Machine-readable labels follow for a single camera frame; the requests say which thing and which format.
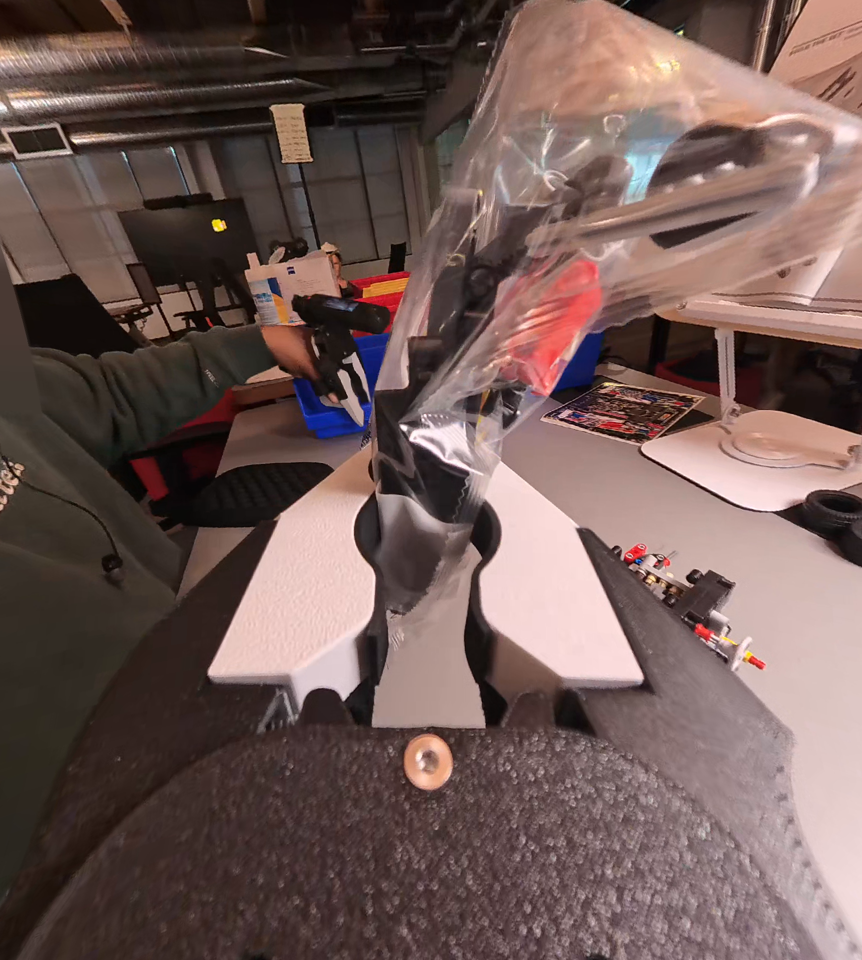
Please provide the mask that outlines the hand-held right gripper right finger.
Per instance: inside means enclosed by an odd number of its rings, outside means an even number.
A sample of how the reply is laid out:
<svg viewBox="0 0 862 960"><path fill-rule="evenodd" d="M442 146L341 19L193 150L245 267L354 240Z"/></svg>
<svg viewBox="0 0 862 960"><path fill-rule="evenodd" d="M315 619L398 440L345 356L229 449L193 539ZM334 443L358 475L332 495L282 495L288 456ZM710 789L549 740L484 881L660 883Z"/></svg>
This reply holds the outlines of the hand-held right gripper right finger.
<svg viewBox="0 0 862 960"><path fill-rule="evenodd" d="M645 676L582 529L500 463L474 523L464 654L485 726L520 695L625 690Z"/></svg>

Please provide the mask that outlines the silver ventilation duct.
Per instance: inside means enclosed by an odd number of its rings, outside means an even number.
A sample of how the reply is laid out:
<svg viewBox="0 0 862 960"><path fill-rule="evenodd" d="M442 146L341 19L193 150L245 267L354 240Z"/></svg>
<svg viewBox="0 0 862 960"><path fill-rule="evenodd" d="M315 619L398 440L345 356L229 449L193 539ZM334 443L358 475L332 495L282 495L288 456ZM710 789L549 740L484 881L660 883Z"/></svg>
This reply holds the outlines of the silver ventilation duct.
<svg viewBox="0 0 862 960"><path fill-rule="evenodd" d="M166 90L172 82L224 83L278 69L288 75L293 62L238 30L0 37L0 126L99 111L88 102L106 98L103 90Z"/></svg>

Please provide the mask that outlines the large red plastic bin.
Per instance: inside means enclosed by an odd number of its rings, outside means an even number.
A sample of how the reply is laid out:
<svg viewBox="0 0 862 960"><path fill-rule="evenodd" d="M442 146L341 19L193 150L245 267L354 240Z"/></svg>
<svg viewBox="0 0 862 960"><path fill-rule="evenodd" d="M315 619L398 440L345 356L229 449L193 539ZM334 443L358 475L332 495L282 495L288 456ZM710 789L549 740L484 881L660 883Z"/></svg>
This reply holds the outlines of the large red plastic bin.
<svg viewBox="0 0 862 960"><path fill-rule="evenodd" d="M396 274L399 274L399 273L401 273L401 272L406 272L406 273L408 273L408 274L410 275L410 277L411 277L411 274L410 274L408 271L406 271L406 270L397 271ZM394 272L392 272L392 273L378 274L378 275L371 276L370 278L379 277L379 276L386 276L386 275L393 275L393 274L394 274ZM354 279L354 280L351 282L351 283L354 285L354 287L355 287L356 289L358 289L359 292L360 292L360 296L358 296L357 299L358 299L359 301L361 301L361 302L364 302L364 303L370 303L370 304L372 304L372 305L383 306L383 307L388 308L388 309L389 309L389 312L390 312L390 316L391 316L391 318L393 318L393 317L395 316L395 314L396 314L396 312L397 312L400 304L401 304L401 301L402 301L402 299L403 299L403 296L404 296L405 291L404 291L403 294L397 294L396 296L394 296L394 295L388 295L388 296L377 296L377 297L373 297L373 298L370 298L370 299L368 299L368 298L362 298L362 283L361 283L361 280L366 280L366 279L368 279L368 277Z"/></svg>

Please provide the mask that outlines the white box with blue label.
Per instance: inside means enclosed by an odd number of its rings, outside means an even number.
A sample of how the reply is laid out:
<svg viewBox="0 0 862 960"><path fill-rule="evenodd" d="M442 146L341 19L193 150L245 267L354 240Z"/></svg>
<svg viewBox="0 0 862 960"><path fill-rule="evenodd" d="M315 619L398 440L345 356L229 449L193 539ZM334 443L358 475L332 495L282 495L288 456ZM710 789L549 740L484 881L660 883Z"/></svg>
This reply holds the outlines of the white box with blue label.
<svg viewBox="0 0 862 960"><path fill-rule="evenodd" d="M294 312L293 283L287 264L262 263L254 251L246 255L245 282L262 327L298 327L304 321Z"/></svg>

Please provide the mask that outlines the person's left hand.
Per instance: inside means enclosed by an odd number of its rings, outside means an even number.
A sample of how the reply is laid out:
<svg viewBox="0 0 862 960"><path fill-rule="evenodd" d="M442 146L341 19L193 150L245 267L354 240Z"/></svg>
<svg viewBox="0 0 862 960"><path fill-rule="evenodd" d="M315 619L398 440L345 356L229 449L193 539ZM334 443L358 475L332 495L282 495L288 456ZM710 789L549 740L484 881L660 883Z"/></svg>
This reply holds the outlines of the person's left hand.
<svg viewBox="0 0 862 960"><path fill-rule="evenodd" d="M321 374L312 330L305 325L274 325L262 326L260 332L277 366L293 378L308 379L322 387L329 403L340 401Z"/></svg>

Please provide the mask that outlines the white vent grille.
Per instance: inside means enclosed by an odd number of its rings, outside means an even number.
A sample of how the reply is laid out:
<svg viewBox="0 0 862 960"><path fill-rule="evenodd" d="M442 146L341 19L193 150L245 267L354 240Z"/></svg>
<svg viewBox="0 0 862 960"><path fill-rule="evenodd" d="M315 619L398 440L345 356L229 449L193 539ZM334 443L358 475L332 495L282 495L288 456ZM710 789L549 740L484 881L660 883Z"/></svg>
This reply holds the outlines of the white vent grille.
<svg viewBox="0 0 862 960"><path fill-rule="evenodd" d="M32 126L2 126L8 149L18 160L52 159L71 156L73 145L63 127L56 123Z"/></svg>

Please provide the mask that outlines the person's left forearm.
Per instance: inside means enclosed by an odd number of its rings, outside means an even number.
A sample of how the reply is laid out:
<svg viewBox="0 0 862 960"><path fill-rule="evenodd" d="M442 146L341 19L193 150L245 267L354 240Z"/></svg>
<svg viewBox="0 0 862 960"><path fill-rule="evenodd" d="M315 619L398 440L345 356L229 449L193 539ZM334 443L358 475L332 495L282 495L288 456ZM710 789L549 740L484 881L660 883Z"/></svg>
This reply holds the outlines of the person's left forearm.
<svg viewBox="0 0 862 960"><path fill-rule="evenodd" d="M35 349L41 412L26 431L69 443L107 468L208 413L231 388L282 360L254 325L99 357Z"/></svg>

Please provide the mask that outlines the white book stand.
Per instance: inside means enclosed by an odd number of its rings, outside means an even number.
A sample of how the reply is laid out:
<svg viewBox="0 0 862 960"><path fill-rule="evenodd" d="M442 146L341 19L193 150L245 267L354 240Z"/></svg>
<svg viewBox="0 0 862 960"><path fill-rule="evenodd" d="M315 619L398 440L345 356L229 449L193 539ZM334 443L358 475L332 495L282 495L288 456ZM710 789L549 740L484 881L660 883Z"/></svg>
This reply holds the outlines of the white book stand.
<svg viewBox="0 0 862 960"><path fill-rule="evenodd" d="M799 415L755 409L736 398L736 334L862 350L862 314L751 306L704 297L670 319L712 328L718 349L720 415L644 442L649 461L742 509L777 513L818 489L862 484L862 429L850 433Z"/></svg>

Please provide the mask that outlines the partly built lego chassis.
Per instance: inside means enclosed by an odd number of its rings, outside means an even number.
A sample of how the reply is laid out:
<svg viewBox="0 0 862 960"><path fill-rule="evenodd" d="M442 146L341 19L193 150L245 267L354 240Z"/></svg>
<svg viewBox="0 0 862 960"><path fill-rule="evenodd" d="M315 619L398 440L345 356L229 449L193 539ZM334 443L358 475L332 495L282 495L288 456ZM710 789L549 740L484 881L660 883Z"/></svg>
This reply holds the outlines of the partly built lego chassis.
<svg viewBox="0 0 862 960"><path fill-rule="evenodd" d="M610 552L685 627L694 634L731 672L741 666L764 671L767 664L751 650L751 637L736 640L724 607L735 590L735 582L714 570L693 569L683 578L671 570L670 555L650 551L644 543Z"/></svg>

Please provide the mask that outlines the printed sticker sheet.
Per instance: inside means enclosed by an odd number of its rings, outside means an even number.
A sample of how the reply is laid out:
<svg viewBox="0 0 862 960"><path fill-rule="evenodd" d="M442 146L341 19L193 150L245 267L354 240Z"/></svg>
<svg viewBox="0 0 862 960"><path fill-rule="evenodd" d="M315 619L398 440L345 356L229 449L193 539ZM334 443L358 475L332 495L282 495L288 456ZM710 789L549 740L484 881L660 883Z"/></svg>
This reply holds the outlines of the printed sticker sheet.
<svg viewBox="0 0 862 960"><path fill-rule="evenodd" d="M541 422L640 447L699 413L703 400L697 394L605 379L544 414Z"/></svg>

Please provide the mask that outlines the clear bag of lego parts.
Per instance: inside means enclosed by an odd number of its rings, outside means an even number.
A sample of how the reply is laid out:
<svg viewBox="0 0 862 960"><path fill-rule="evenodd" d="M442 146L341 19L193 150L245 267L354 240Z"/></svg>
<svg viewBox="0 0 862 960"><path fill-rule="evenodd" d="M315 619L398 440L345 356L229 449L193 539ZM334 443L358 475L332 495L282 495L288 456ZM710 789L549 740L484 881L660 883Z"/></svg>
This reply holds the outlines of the clear bag of lego parts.
<svg viewBox="0 0 862 960"><path fill-rule="evenodd" d="M502 30L371 420L386 610L452 577L584 336L862 241L862 118L607 2Z"/></svg>

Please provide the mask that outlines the plain white cardboard box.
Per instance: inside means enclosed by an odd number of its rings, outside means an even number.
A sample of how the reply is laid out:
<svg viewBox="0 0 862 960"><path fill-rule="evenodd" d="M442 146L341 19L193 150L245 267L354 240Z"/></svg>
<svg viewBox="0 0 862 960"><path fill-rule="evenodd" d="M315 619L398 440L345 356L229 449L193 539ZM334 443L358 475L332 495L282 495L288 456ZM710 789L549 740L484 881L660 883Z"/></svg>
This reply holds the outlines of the plain white cardboard box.
<svg viewBox="0 0 862 960"><path fill-rule="evenodd" d="M288 303L295 296L341 296L333 265L325 251L314 250L304 257L279 263L276 273L282 295Z"/></svg>

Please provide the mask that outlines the hanging paper sheet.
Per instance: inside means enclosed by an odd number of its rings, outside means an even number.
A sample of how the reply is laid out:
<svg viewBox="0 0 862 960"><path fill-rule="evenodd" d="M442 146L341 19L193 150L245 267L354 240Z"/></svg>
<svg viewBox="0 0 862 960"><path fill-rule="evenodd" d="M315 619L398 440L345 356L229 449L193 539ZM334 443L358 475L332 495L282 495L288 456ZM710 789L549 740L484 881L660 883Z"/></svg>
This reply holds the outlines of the hanging paper sheet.
<svg viewBox="0 0 862 960"><path fill-rule="evenodd" d="M305 104L278 102L269 107L269 114L283 164L306 164L314 161L307 129Z"/></svg>

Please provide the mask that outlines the black panel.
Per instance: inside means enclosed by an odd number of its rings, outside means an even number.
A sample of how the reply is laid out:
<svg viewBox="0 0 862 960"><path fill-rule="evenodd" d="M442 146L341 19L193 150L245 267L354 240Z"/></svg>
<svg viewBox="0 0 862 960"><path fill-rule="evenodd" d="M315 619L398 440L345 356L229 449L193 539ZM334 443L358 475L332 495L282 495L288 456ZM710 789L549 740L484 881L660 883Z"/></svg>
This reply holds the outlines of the black panel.
<svg viewBox="0 0 862 960"><path fill-rule="evenodd" d="M139 348L75 273L13 289L31 348L94 358Z"/></svg>

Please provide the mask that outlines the empty blue plastic bin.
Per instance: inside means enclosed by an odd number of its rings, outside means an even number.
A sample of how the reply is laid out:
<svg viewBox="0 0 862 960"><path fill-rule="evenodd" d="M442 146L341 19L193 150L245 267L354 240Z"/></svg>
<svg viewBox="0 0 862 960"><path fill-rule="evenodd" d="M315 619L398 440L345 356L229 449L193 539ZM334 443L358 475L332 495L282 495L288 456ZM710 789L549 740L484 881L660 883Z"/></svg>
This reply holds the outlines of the empty blue plastic bin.
<svg viewBox="0 0 862 960"><path fill-rule="evenodd" d="M389 337L389 332L371 335L355 334L367 386L372 395L375 392ZM353 420L353 417L343 407L324 404L321 397L317 395L311 381L295 378L293 388L305 425L316 438L325 440L351 434L362 434L369 426L372 410L369 402L363 405L364 424L360 425Z"/></svg>

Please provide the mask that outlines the red chair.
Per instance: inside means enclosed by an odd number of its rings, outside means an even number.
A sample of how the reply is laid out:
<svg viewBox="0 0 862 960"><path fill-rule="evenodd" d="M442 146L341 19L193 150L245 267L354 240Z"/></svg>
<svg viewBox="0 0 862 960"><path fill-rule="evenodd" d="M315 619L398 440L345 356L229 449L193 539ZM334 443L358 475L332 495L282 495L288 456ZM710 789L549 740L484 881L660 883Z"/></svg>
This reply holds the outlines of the red chair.
<svg viewBox="0 0 862 960"><path fill-rule="evenodd" d="M231 390L218 403L127 462L149 504L171 509L194 499L218 473L238 406Z"/></svg>

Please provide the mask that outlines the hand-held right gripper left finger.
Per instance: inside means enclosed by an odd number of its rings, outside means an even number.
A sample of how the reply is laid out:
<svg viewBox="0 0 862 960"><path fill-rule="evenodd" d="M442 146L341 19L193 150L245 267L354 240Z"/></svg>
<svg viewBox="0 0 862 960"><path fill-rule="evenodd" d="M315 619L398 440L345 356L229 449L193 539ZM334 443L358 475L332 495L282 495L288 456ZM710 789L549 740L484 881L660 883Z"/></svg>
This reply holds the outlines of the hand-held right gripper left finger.
<svg viewBox="0 0 862 960"><path fill-rule="evenodd" d="M370 463L355 454L281 513L208 667L212 684L282 689L294 713L332 690L372 723L390 642Z"/></svg>

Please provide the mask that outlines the black monitor screen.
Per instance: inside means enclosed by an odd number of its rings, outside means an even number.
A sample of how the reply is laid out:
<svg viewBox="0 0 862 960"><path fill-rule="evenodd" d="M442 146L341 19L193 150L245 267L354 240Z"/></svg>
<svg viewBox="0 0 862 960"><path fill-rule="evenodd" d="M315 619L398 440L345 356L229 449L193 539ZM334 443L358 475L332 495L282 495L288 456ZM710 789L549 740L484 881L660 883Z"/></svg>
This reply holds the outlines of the black monitor screen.
<svg viewBox="0 0 862 960"><path fill-rule="evenodd" d="M242 274L258 251L245 204L239 198L207 195L170 198L117 215L125 237L155 287L196 282L220 261Z"/></svg>

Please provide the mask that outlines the person's green sweatshirt torso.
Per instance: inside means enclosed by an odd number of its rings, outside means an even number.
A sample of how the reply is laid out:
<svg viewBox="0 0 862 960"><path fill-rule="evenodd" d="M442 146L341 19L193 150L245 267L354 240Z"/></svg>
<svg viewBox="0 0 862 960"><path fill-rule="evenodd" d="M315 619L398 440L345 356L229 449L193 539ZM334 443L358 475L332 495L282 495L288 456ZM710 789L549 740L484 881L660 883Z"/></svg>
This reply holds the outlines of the person's green sweatshirt torso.
<svg viewBox="0 0 862 960"><path fill-rule="evenodd" d="M172 606L179 552L108 472L68 442L0 416L5 453L32 484L77 500L125 561L107 582L107 542L88 516L15 484L0 461L0 901L40 810L102 690Z"/></svg>

